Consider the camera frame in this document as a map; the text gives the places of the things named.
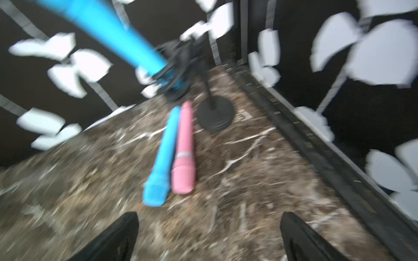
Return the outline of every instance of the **brown marble surface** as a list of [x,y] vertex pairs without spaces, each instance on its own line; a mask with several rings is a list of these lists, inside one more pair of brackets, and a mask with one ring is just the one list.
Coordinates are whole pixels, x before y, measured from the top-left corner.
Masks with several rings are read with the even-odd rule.
[[126,211],[140,220],[132,260],[285,260],[284,211],[350,260],[392,260],[222,68],[211,85],[237,115],[218,134],[195,124],[193,193],[141,202],[173,106],[154,98],[0,173],[0,260],[66,260]]

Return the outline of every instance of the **pink microphone handle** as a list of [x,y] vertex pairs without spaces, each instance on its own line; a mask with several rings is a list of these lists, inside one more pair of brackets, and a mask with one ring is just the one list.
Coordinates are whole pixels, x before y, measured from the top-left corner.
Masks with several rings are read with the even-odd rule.
[[190,101],[181,106],[176,154],[183,152],[193,154],[193,110]]
[[187,194],[194,189],[196,163],[193,153],[193,110],[187,101],[181,107],[177,136],[176,158],[171,171],[171,190],[175,194]]

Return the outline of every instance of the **white butterfly cutout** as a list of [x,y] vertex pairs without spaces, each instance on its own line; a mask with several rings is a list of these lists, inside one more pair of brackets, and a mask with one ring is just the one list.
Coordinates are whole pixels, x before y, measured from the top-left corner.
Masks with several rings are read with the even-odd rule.
[[37,108],[31,108],[20,116],[16,124],[22,129],[42,134],[31,144],[32,148],[38,150],[48,150],[82,131],[78,124],[69,124],[61,130],[65,124],[62,117]]
[[343,67],[350,78],[370,85],[410,87],[418,71],[418,29],[411,21],[391,20],[363,34],[350,14],[329,17],[313,41],[312,71],[321,71],[333,55],[351,44],[355,45]]
[[418,220],[418,139],[395,148],[395,157],[379,150],[367,155],[366,173],[379,185],[396,191],[391,198],[413,219]]
[[[9,52],[16,56],[37,56],[63,61],[75,47],[74,33],[58,33],[47,41],[27,39],[15,43]],[[112,63],[102,54],[91,49],[79,49],[70,56],[69,63],[56,64],[47,71],[56,87],[68,95],[83,98],[87,92],[79,77],[93,83],[105,76]]]
[[254,78],[265,87],[273,87],[280,73],[273,68],[280,62],[280,42],[277,30],[267,28],[258,34],[258,52],[248,54],[248,63]]

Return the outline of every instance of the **microphone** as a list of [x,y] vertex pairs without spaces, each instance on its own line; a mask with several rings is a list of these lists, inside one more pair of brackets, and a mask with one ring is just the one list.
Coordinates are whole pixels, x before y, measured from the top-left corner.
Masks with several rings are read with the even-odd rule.
[[175,194],[190,193],[194,189],[195,180],[193,110],[191,101],[186,101],[181,107],[176,157],[171,171],[171,190]]
[[161,206],[170,192],[170,170],[176,147],[179,118],[180,106],[176,106],[171,110],[154,168],[145,183],[142,202],[147,206]]

